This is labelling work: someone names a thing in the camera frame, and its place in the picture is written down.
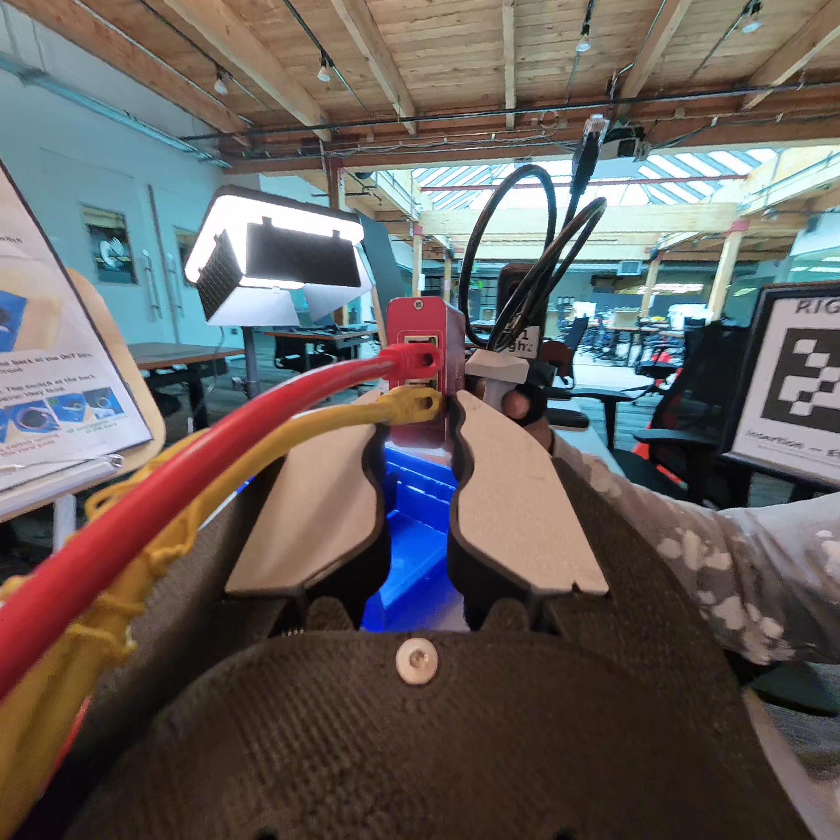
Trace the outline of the wall poster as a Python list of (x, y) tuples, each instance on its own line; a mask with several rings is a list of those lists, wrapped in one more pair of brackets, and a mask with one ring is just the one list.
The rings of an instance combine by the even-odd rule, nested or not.
[(178, 265), (181, 270), (182, 280), (184, 285), (189, 287), (191, 281), (189, 281), (186, 275), (186, 264), (196, 242), (197, 232), (181, 226), (174, 226), (173, 235), (175, 237)]
[(98, 282), (138, 286), (124, 214), (87, 204), (80, 205), (80, 213)]

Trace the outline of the studio light panel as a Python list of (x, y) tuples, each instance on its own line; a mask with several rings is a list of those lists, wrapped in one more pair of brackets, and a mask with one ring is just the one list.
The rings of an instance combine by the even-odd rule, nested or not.
[(352, 213), (241, 185), (216, 190), (183, 271), (207, 324), (241, 329), (247, 397), (259, 394), (253, 331), (297, 327), (292, 292), (318, 320), (373, 288), (363, 238)]

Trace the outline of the black office chair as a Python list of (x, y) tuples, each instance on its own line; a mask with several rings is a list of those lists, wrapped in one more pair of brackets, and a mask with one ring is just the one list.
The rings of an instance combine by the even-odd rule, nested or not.
[(646, 429), (647, 455), (617, 449), (626, 478), (678, 501), (717, 509), (749, 503), (751, 471), (721, 457), (749, 330), (713, 322), (686, 336), (686, 356)]
[[(621, 403), (633, 403), (634, 398), (622, 391), (609, 388), (569, 388), (549, 386), (544, 389), (549, 402), (568, 402), (574, 397), (592, 399), (600, 402), (604, 408), (606, 447), (613, 452), (615, 448), (616, 412)], [(589, 426), (586, 415), (576, 408), (547, 407), (545, 417), (550, 426), (567, 432), (582, 432)]]

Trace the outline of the person's right forearm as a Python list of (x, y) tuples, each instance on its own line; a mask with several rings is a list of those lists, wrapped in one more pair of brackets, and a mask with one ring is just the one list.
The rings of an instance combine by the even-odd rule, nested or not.
[(713, 511), (634, 484), (558, 436), (551, 453), (653, 548), (724, 648), (755, 665), (838, 665), (838, 493)]

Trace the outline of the instruction sheet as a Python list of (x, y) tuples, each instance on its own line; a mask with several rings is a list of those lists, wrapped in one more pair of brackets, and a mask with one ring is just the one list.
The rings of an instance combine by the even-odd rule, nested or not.
[(1, 180), (2, 492), (113, 466), (151, 427), (9, 173)]

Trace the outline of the wooden support post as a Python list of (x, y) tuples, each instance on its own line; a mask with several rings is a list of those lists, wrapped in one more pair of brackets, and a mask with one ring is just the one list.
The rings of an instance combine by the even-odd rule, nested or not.
[(748, 228), (749, 222), (746, 220), (739, 220), (738, 222), (732, 224), (723, 239), (716, 274), (712, 281), (707, 301), (710, 322), (717, 321), (721, 317), (732, 279), (732, 272), (737, 264), (740, 246)]

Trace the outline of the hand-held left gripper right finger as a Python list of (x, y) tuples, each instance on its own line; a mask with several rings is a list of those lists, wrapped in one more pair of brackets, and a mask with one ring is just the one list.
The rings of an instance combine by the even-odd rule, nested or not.
[(550, 453), (474, 395), (452, 403), (448, 577), (465, 601), (546, 601), (609, 586)]

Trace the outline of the black ceiling device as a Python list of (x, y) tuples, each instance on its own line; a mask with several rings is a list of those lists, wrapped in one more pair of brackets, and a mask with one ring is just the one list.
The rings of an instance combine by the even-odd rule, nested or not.
[(646, 161), (651, 151), (646, 131), (640, 124), (615, 125), (604, 133), (599, 161)]

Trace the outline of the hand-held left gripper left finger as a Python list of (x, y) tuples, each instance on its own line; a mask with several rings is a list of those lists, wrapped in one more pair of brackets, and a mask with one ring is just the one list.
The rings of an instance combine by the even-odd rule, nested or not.
[(342, 426), (287, 452), (226, 594), (374, 594), (382, 587), (390, 539), (376, 433), (374, 422)]

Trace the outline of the red network switch box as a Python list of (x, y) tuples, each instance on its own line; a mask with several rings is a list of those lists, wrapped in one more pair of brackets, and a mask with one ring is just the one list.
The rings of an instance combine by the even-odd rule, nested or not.
[(390, 388), (423, 385), (435, 388), (444, 396), (434, 420), (394, 427), (393, 444), (400, 448), (443, 448), (449, 433), (449, 403), (465, 386), (465, 317), (440, 297), (404, 297), (389, 303), (385, 321), (389, 345), (430, 343), (443, 357), (441, 368), (435, 374), (387, 379)]

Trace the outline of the person's right hand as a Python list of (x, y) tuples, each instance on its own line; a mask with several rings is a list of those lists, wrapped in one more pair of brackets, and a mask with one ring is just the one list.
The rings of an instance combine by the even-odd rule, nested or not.
[(517, 384), (504, 395), (502, 413), (528, 432), (550, 455), (554, 448), (554, 431), (545, 416), (548, 400), (543, 389), (533, 383)]

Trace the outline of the wooden sheet stand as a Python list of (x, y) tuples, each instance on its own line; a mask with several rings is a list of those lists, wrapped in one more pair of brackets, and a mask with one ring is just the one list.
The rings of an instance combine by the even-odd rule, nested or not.
[[(5, 165), (2, 165), (2, 167), (8, 172)], [(52, 476), (53, 480), (59, 481), (55, 485), (48, 485), (46, 479), (41, 479), (14, 491), (2, 492), (1, 488), (2, 561), (14, 558), (18, 552), (18, 540), (14, 535), (13, 527), (10, 523), (11, 520), (26, 512), (48, 506), (53, 502), (58, 502), (63, 498), (69, 499), (74, 497), (77, 493), (94, 487), (103, 481), (116, 478), (141, 467), (161, 451), (165, 441), (165, 425), (161, 412), (155, 404), (152, 394), (145, 384), (144, 378), (137, 364), (134, 362), (129, 348), (123, 340), (123, 336), (107, 305), (94, 286), (85, 277), (72, 269), (66, 268), (59, 257), (58, 259), (66, 269), (70, 280), (80, 294), (82, 302), (86, 305), (90, 315), (92, 315), (95, 326), (101, 332), (107, 349), (112, 353), (119, 372), (122, 374), (131, 393), (135, 397), (143, 418), (151, 428), (153, 440), (150, 444), (144, 444), (131, 449), (122, 456), (115, 456), (113, 466), (111, 467), (106, 469), (87, 469), (85, 471), (86, 475), (79, 479), (73, 479), (69, 473), (65, 473), (62, 476)]]

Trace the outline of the blue plastic bin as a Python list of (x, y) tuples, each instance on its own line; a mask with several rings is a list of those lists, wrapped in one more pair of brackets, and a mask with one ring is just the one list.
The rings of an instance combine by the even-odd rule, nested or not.
[(382, 488), (391, 570), (366, 603), (364, 630), (467, 629), (463, 597), (447, 573), (449, 503), (456, 487), (449, 467), (385, 445)]

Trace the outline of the wooden top desk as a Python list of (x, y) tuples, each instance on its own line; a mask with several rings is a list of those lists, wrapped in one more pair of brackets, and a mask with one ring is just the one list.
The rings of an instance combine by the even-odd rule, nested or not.
[(154, 342), (131, 344), (129, 351), (139, 370), (146, 373), (143, 380), (163, 417), (181, 411), (182, 403), (178, 396), (164, 393), (162, 388), (174, 385), (186, 388), (192, 431), (209, 425), (203, 380), (226, 373), (227, 360), (245, 354), (242, 349)]

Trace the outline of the printed tag sign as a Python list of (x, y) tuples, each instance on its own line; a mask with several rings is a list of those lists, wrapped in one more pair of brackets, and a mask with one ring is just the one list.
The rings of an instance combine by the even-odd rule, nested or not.
[(761, 290), (720, 454), (799, 487), (838, 491), (837, 277)]

